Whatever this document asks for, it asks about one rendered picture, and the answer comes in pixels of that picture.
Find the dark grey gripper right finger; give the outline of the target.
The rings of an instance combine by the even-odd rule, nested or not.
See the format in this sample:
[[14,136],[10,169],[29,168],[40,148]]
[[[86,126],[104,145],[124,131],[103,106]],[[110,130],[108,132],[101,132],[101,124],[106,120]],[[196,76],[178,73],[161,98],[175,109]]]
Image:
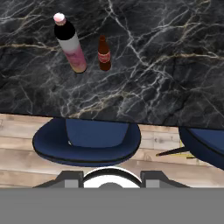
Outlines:
[[140,177],[142,188],[188,188],[188,185],[169,179],[162,171],[141,171]]

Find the large pink-labelled bottle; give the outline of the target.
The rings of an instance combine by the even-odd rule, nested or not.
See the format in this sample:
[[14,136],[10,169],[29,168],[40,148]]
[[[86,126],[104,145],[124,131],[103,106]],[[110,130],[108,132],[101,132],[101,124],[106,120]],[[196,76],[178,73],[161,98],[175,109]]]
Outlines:
[[83,73],[87,69],[87,62],[81,49],[81,44],[74,25],[60,12],[53,16],[53,20],[55,23],[55,37],[58,40],[63,53],[66,55],[71,68],[77,74]]

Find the blue round chair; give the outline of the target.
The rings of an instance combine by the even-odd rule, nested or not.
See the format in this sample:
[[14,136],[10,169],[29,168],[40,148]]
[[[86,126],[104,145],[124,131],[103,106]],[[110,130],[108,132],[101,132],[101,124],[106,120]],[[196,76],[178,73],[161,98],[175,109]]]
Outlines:
[[197,159],[224,171],[224,130],[179,127],[183,147],[158,153],[158,157],[189,151]]
[[141,132],[135,123],[53,118],[32,139],[35,152],[54,163],[99,167],[120,164],[135,155]]

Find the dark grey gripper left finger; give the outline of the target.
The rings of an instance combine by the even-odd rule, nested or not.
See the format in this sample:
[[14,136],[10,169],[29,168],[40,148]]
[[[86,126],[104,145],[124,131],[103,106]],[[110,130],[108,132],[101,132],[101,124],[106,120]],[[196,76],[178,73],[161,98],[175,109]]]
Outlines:
[[43,184],[37,185],[37,188],[83,188],[83,171],[62,171],[56,179],[49,180]]

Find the small brown bottle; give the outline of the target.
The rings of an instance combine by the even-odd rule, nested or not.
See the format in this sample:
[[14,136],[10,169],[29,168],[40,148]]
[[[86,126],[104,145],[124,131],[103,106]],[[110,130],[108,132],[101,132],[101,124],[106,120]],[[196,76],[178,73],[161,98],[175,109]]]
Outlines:
[[101,70],[108,71],[111,68],[109,45],[104,35],[99,37],[98,60]]

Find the white and black round base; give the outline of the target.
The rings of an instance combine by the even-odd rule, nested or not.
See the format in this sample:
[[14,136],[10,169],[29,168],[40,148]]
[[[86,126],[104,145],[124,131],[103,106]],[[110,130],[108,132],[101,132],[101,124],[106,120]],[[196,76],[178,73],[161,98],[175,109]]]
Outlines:
[[142,181],[134,173],[117,166],[93,169],[83,178],[85,188],[100,188],[106,184],[116,184],[119,188],[140,188]]

